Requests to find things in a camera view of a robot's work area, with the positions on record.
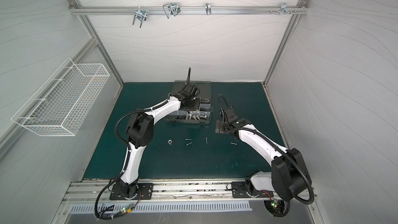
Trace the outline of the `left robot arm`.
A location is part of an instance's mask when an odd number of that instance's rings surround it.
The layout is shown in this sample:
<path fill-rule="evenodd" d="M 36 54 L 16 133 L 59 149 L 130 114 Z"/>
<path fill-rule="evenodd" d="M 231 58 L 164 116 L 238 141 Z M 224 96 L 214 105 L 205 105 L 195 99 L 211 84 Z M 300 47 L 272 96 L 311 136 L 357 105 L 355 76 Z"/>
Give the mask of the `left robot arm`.
<path fill-rule="evenodd" d="M 123 169 L 115 184 L 126 198 L 132 198 L 138 191 L 139 166 L 146 146 L 152 141 L 155 124 L 181 107 L 195 103 L 200 89 L 191 83 L 184 83 L 181 90 L 170 93 L 160 103 L 145 109 L 136 109 L 122 116 L 115 125 L 116 137 L 126 145 Z"/>

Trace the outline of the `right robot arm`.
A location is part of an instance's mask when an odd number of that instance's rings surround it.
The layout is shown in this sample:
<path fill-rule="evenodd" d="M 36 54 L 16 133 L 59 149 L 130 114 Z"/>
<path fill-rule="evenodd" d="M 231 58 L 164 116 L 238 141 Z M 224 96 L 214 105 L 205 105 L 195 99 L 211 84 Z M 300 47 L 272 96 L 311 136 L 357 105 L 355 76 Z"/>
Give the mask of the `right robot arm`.
<path fill-rule="evenodd" d="M 256 190 L 273 191 L 286 202 L 296 199 L 310 205 L 315 201 L 312 180 L 300 151 L 278 145 L 249 120 L 239 119 L 231 106 L 222 109 L 220 115 L 222 131 L 238 137 L 271 166 L 270 176 L 258 172 L 250 177 Z"/>

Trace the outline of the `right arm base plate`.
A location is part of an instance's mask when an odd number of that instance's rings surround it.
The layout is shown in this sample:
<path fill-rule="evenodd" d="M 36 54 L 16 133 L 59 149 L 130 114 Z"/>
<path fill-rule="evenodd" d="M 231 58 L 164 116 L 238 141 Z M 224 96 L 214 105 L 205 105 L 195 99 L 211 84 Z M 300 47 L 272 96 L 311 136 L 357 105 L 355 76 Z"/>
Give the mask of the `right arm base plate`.
<path fill-rule="evenodd" d="M 226 186 L 226 190 L 232 192 L 233 198 L 269 198 L 274 197 L 273 192 L 257 190 L 249 181 L 233 181 Z"/>

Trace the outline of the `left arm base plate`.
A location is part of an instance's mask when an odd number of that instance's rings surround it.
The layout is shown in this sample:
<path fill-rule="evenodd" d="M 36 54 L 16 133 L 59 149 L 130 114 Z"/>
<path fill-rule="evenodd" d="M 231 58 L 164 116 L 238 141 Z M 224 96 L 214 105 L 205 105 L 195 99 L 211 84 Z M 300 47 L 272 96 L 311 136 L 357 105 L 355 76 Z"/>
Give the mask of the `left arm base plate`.
<path fill-rule="evenodd" d="M 113 185 L 109 199 L 119 200 L 150 200 L 152 198 L 152 183 L 116 184 Z"/>

